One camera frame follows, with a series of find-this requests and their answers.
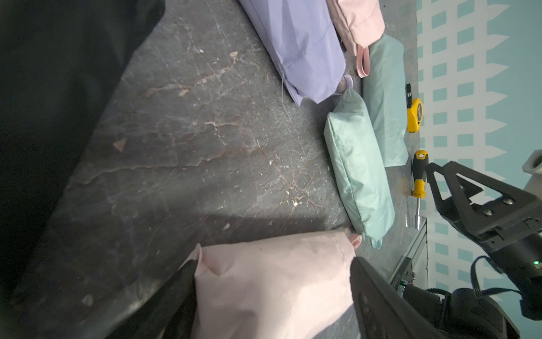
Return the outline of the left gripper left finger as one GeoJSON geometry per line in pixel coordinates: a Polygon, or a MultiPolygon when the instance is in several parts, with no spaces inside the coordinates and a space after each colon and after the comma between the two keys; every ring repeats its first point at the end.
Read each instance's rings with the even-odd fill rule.
{"type": "Polygon", "coordinates": [[[190,338],[196,316],[195,272],[198,262],[185,263],[110,338],[190,338]]]}

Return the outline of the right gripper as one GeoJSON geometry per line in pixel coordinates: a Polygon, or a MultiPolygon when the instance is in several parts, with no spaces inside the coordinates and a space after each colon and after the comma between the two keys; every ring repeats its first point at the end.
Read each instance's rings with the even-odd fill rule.
{"type": "Polygon", "coordinates": [[[541,200],[458,162],[426,166],[437,212],[461,220],[477,243],[521,292],[522,315],[541,319],[541,200]],[[496,199],[476,203],[486,190],[496,199]]]}

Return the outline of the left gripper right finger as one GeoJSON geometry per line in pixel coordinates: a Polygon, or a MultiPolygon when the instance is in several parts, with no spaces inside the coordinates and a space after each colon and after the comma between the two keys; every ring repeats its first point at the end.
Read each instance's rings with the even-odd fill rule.
{"type": "Polygon", "coordinates": [[[350,266],[350,283],[362,338],[444,337],[408,305],[364,258],[353,259],[350,266]]]}

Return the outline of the light pink umbrella sleeve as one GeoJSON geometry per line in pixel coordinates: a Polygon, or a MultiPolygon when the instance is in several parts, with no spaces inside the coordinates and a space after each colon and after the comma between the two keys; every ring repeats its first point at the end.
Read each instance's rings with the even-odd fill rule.
{"type": "Polygon", "coordinates": [[[312,338],[353,304],[361,237],[310,232],[197,246],[193,338],[312,338]]]}

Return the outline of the black umbrella sleeve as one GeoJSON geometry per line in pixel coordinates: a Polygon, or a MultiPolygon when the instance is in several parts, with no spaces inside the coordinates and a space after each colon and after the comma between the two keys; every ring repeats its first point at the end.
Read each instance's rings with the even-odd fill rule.
{"type": "Polygon", "coordinates": [[[1,290],[11,291],[164,1],[1,3],[1,290]]]}

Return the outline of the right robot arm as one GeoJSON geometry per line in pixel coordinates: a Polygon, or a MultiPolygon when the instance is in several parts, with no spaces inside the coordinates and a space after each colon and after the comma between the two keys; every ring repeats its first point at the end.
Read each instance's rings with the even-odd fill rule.
{"type": "MultiPolygon", "coordinates": [[[[541,320],[541,199],[457,162],[430,163],[424,172],[440,216],[514,283],[522,316],[541,320]]],[[[481,289],[474,264],[469,274],[471,288],[406,285],[403,298],[445,338],[519,338],[492,298],[505,288],[481,289]]]]}

